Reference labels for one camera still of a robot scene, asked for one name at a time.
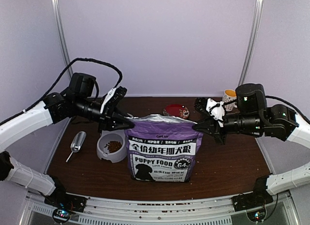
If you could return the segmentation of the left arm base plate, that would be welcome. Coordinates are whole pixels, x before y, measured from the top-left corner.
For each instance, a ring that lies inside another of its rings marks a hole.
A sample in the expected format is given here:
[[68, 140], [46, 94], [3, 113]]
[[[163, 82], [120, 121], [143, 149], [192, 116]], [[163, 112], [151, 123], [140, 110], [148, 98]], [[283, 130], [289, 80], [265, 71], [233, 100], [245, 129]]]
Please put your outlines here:
[[57, 187], [51, 195], [45, 195], [44, 202], [48, 205], [73, 212], [84, 212], [87, 198], [68, 194], [64, 188]]

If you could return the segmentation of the grey double pet bowl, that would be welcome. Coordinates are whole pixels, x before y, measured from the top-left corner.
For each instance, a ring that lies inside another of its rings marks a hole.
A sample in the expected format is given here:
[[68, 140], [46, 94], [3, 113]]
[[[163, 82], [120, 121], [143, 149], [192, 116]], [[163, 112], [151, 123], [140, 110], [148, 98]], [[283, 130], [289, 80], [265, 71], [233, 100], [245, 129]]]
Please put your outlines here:
[[96, 153], [100, 160], [112, 163], [122, 161], [127, 156], [124, 131], [103, 131], [97, 142]]

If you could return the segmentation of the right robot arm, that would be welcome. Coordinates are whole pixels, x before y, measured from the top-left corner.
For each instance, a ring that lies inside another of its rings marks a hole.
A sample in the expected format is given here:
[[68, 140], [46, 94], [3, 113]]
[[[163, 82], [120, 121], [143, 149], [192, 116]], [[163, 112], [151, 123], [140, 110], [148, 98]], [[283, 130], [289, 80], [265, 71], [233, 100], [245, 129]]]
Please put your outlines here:
[[[290, 141], [306, 148], [310, 146], [310, 121], [294, 105], [280, 100], [280, 104], [268, 107], [267, 96], [262, 84], [246, 83], [236, 88], [237, 113], [225, 111], [226, 103], [211, 98], [197, 98], [195, 109], [205, 119], [193, 129], [212, 136], [217, 143], [225, 144], [228, 134], [243, 134], [252, 137], [269, 136]], [[251, 193], [235, 196], [237, 205], [248, 201], [252, 206], [270, 203], [273, 196], [286, 190], [309, 184], [310, 165], [278, 175], [257, 178]]]

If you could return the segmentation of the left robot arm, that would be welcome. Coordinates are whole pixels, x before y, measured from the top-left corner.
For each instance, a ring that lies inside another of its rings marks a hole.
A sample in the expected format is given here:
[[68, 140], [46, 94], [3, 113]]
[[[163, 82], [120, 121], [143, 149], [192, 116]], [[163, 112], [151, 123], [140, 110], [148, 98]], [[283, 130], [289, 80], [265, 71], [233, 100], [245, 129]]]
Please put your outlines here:
[[21, 138], [66, 118], [80, 116], [98, 123], [99, 131], [126, 130], [134, 127], [117, 104], [124, 98], [124, 87], [112, 88], [102, 103], [89, 101], [97, 82], [94, 76], [75, 73], [68, 88], [51, 93], [34, 107], [0, 126], [0, 179], [15, 182], [41, 193], [53, 205], [66, 207], [70, 198], [56, 177], [41, 174], [16, 161], [6, 150]]

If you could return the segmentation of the purple puppy food bag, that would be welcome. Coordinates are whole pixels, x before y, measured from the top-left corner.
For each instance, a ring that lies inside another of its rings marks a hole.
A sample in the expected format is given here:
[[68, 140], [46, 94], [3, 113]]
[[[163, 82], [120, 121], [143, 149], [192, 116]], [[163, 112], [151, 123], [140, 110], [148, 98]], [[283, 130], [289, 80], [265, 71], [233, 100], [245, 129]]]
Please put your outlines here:
[[132, 179], [152, 182], [188, 182], [202, 144], [195, 122], [152, 114], [133, 117], [125, 131], [128, 168]]

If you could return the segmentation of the metal food scoop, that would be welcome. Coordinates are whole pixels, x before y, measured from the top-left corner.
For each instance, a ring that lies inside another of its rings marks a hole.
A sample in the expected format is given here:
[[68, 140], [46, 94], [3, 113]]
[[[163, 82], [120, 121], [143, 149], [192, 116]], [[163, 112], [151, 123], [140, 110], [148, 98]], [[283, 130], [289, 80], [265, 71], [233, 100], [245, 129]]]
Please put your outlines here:
[[80, 132], [78, 132], [78, 133], [75, 135], [75, 137], [74, 137], [74, 139], [73, 139], [73, 141], [72, 141], [72, 143], [71, 143], [71, 145], [70, 145], [71, 153], [70, 153], [70, 155], [68, 156], [68, 158], [66, 159], [66, 162], [69, 162], [71, 156], [72, 156], [74, 153], [77, 153], [77, 152], [80, 151], [80, 149], [81, 149], [81, 147], [82, 147], [82, 145], [83, 145], [83, 143], [84, 143], [84, 141], [85, 141], [86, 135], [87, 135], [87, 134], [86, 134], [85, 131], [80, 131]]

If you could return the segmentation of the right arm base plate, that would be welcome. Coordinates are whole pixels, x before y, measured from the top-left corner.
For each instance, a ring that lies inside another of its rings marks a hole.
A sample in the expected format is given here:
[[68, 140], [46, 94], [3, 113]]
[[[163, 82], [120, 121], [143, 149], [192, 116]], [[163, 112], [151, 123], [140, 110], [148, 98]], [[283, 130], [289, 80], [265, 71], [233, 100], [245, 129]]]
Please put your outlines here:
[[233, 196], [231, 200], [234, 211], [242, 211], [272, 203], [273, 197], [267, 191], [255, 191]]

